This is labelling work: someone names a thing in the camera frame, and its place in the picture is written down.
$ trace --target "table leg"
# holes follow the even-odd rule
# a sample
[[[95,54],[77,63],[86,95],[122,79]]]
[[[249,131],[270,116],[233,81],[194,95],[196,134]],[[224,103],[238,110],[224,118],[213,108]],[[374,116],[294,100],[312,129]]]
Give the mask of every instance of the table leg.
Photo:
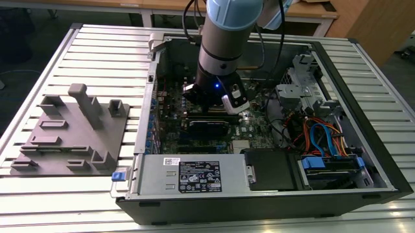
[[[318,24],[317,29],[313,32],[313,36],[317,36],[317,37],[325,36],[326,31],[329,29],[329,26],[332,24],[332,21],[333,21],[333,19],[330,19],[330,18],[321,19],[321,23]]]
[[[49,13],[49,16],[50,16],[51,19],[57,18],[57,10],[47,9],[46,12]]]
[[[153,27],[153,13],[150,9],[141,9],[142,25],[145,28]]]

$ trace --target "table surface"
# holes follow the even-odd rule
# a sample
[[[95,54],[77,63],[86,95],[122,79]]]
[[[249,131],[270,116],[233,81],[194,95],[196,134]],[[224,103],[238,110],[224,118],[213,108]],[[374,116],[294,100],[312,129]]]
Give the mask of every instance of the table surface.
[[[182,10],[188,0],[142,0],[141,8],[161,9],[161,10]],[[198,5],[200,11],[206,11],[202,2]],[[325,11],[320,3],[298,2],[290,5],[286,16],[290,17],[317,17],[317,18],[337,18],[337,12]]]
[[[85,6],[107,7],[138,7],[159,10],[182,10],[188,0],[17,0],[18,2],[53,3]],[[204,3],[200,1],[200,11],[206,11]],[[290,5],[286,16],[289,17],[313,17],[313,18],[337,18],[337,12],[328,12],[320,3],[298,2]]]

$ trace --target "blue latch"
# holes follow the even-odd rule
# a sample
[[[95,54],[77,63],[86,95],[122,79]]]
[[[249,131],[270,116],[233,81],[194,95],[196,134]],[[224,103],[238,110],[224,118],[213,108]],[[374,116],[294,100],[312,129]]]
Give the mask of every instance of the blue latch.
[[[321,157],[306,157],[301,159],[302,168],[325,168],[324,161]]]
[[[110,176],[113,182],[125,181],[125,172],[113,172]]]
[[[364,161],[362,158],[357,157],[357,165],[360,168],[364,168]]]

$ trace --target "motherboard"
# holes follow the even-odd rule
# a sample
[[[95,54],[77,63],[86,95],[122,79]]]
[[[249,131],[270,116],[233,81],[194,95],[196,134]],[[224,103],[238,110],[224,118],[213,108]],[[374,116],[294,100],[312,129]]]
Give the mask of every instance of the motherboard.
[[[165,80],[158,85],[161,153],[238,153],[244,148],[273,148],[270,128],[264,118],[264,97],[250,100],[250,107],[228,115],[222,106],[204,111],[181,96],[182,81]],[[245,81],[246,90],[254,82]]]

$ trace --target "wooden cabinet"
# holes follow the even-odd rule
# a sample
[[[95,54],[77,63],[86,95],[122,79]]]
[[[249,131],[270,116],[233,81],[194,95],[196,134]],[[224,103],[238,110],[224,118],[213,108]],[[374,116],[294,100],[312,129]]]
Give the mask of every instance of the wooden cabinet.
[[[330,0],[338,12],[326,37],[357,39],[377,66],[415,28],[415,0]]]

